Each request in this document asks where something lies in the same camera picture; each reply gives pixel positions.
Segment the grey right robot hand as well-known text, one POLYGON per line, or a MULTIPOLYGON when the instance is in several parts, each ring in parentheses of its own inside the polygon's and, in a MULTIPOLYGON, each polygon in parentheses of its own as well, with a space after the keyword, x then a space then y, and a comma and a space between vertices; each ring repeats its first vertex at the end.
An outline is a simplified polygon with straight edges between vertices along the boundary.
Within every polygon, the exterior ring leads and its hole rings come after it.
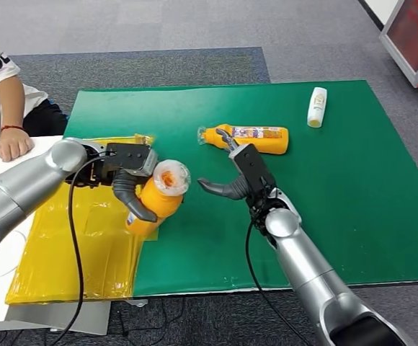
POLYGON ((214 183, 204 178, 198 178, 198 183, 203 190, 213 195, 229 198, 231 200, 242 200, 246 198, 250 192, 248 183, 244 175, 241 172, 238 164, 235 163, 235 158, 247 148, 247 144, 239 145, 235 139, 231 137, 229 132, 223 129, 218 128, 216 132, 220 135, 224 143, 228 145, 229 158, 239 171, 239 176, 229 184, 214 183))

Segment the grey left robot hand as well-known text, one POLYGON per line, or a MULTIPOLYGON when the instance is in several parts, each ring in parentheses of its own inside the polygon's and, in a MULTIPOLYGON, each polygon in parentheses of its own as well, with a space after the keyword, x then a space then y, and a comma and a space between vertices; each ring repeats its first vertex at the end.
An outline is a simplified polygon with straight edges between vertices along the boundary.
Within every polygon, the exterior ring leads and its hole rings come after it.
POLYGON ((157 221, 157 215, 146 208, 136 194, 137 185, 145 185, 149 178, 150 176, 132 175, 125 169, 120 169, 112 180, 112 192, 135 217, 142 221, 155 223, 157 221))

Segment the person's left hand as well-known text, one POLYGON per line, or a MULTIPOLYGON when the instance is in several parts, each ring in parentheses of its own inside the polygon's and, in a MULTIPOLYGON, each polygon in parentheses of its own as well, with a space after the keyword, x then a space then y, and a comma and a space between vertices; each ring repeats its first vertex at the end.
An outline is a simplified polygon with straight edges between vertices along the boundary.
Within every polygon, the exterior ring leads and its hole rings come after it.
POLYGON ((24 156, 33 148, 33 141, 20 128, 5 128, 0 134, 0 159, 4 162, 24 156))

